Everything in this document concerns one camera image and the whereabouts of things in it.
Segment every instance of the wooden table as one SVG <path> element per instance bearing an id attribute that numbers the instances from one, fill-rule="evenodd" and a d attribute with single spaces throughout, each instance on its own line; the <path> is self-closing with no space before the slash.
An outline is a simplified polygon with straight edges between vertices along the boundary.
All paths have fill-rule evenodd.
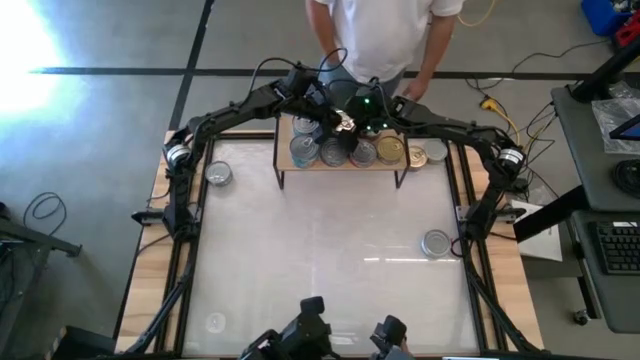
<path id="1" fill-rule="evenodd" d="M 486 189 L 488 185 L 488 175 L 482 167 L 478 155 L 472 149 L 467 149 L 467 155 L 474 189 L 476 189 L 476 197 L 480 198 L 484 189 Z M 467 204 L 467 194 L 465 192 L 460 157 L 455 150 L 455 147 L 451 148 L 451 156 L 454 164 L 454 171 L 456 173 L 461 202 L 465 205 Z M 161 158 L 153 188 L 154 196 L 162 195 L 167 191 L 168 181 L 164 175 L 165 168 L 166 163 L 164 162 L 164 158 Z M 194 178 L 194 187 L 191 194 L 192 201 L 197 199 L 200 187 L 201 171 L 202 166 L 199 167 L 198 174 L 196 174 Z M 165 199 L 153 200 L 151 202 L 151 206 L 162 208 L 166 204 L 166 201 L 167 200 Z M 513 227 L 511 225 L 496 224 L 492 230 L 499 234 L 511 237 L 514 236 Z M 140 246 L 142 247 L 165 234 L 166 230 L 162 225 L 148 226 L 142 232 Z M 182 247 L 180 254 L 180 269 L 184 267 L 188 247 L 188 245 Z M 542 348 L 542 337 L 540 335 L 538 321 L 531 301 L 531 295 L 529 293 L 529 286 L 522 266 L 522 260 L 518 251 L 518 244 L 512 240 L 503 239 L 497 236 L 490 236 L 487 239 L 487 249 L 500 305 L 527 339 L 532 344 Z M 167 239 L 146 249 L 134 263 L 133 276 L 129 291 L 127 292 L 128 299 L 126 301 L 124 315 L 119 329 L 117 344 L 117 349 L 119 351 L 125 350 L 135 342 L 138 335 L 144 331 L 159 309 L 162 303 L 171 252 L 172 241 Z M 167 332 L 165 346 L 166 349 L 172 349 L 173 347 L 177 327 L 177 309 L 179 308 L 179 305 L 179 303 L 176 304 L 172 311 L 172 315 L 169 318 L 169 330 Z M 496 348 L 496 339 L 492 328 L 491 315 L 482 302 L 481 307 L 489 347 Z"/>

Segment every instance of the hand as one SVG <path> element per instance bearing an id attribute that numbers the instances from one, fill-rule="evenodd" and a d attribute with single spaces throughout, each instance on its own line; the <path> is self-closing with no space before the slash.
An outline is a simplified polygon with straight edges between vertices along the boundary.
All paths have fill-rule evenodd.
<path id="1" fill-rule="evenodd" d="M 418 101 L 422 98 L 422 95 L 427 91 L 429 87 L 429 80 L 416 78 L 411 80 L 406 89 L 402 92 L 402 96 L 407 97 L 413 101 Z"/>

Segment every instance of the wheel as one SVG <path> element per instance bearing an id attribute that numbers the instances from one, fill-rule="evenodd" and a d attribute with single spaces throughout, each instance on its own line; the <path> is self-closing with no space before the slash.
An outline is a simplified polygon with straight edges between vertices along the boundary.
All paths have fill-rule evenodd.
<path id="1" fill-rule="evenodd" d="M 575 313 L 573 313 L 573 322 L 575 322 L 580 326 L 587 325 L 590 320 L 591 318 L 589 317 L 589 314 L 587 314 L 586 309 L 576 311 Z"/>

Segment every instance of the tin can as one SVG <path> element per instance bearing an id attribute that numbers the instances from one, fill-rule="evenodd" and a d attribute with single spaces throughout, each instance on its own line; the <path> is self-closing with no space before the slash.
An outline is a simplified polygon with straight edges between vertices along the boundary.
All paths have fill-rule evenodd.
<path id="1" fill-rule="evenodd" d="M 451 240 L 442 230 L 428 231 L 420 244 L 422 252 L 431 258 L 441 258 L 451 250 Z"/>
<path id="2" fill-rule="evenodd" d="M 299 117 L 294 117 L 291 121 L 293 123 L 293 134 L 295 136 L 311 135 L 320 126 L 320 123 L 317 121 Z"/>
<path id="3" fill-rule="evenodd" d="M 418 171 L 427 163 L 427 154 L 420 146 L 409 146 L 409 170 Z"/>
<path id="4" fill-rule="evenodd" d="M 368 168 L 376 162 L 377 155 L 376 147 L 371 141 L 360 139 L 356 149 L 349 155 L 349 160 L 359 168 Z"/>
<path id="5" fill-rule="evenodd" d="M 205 177 L 213 186 L 226 186 L 233 180 L 233 172 L 226 162 L 214 161 L 205 169 Z"/>
<path id="6" fill-rule="evenodd" d="M 318 158 L 320 146 L 313 141 L 311 136 L 296 136 L 289 143 L 291 160 L 295 167 L 306 169 L 313 165 Z"/>
<path id="7" fill-rule="evenodd" d="M 440 139 L 429 139 L 424 144 L 424 152 L 430 164 L 440 164 L 447 158 L 449 150 Z"/>
<path id="8" fill-rule="evenodd" d="M 386 165 L 397 164 L 404 156 L 404 144 L 400 139 L 393 136 L 387 136 L 380 139 L 376 149 L 378 152 L 378 159 Z"/>
<path id="9" fill-rule="evenodd" d="M 338 167 L 347 162 L 347 152 L 340 147 L 338 139 L 329 138 L 324 144 L 322 144 L 322 148 L 320 149 L 320 158 L 328 166 Z"/>

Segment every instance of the can lid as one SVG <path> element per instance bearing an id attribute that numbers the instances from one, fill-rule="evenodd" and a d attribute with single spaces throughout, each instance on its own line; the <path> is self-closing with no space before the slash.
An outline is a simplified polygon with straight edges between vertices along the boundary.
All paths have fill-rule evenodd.
<path id="1" fill-rule="evenodd" d="M 424 143 L 427 158 L 433 161 L 443 161 L 448 154 L 447 146 L 439 139 L 429 139 Z"/>
<path id="2" fill-rule="evenodd" d="M 347 152 L 340 147 L 336 138 L 330 138 L 322 144 L 320 157 L 325 164 L 338 167 L 347 162 Z"/>
<path id="3" fill-rule="evenodd" d="M 399 161 L 404 155 L 404 145 L 400 139 L 387 136 L 378 141 L 378 155 L 387 161 Z"/>
<path id="4" fill-rule="evenodd" d="M 422 252 L 430 257 L 442 257 L 451 250 L 451 240 L 442 230 L 430 230 L 422 239 Z"/>
<path id="5" fill-rule="evenodd" d="M 411 160 L 411 167 L 419 169 L 427 163 L 427 154 L 420 146 L 409 146 L 409 159 Z"/>
<path id="6" fill-rule="evenodd" d="M 313 141 L 313 138 L 307 135 L 296 136 L 289 144 L 291 155 L 302 160 L 315 158 L 319 148 L 320 146 Z"/>
<path id="7" fill-rule="evenodd" d="M 376 161 L 376 147 L 368 140 L 358 140 L 358 146 L 351 153 L 351 161 L 359 167 L 369 167 Z"/>
<path id="8" fill-rule="evenodd" d="M 205 170 L 207 180 L 215 186 L 225 186 L 233 179 L 231 167 L 224 161 L 214 161 Z"/>
<path id="9" fill-rule="evenodd" d="M 299 117 L 293 118 L 293 128 L 299 133 L 311 134 L 318 126 L 320 126 L 320 123 L 317 121 Z"/>

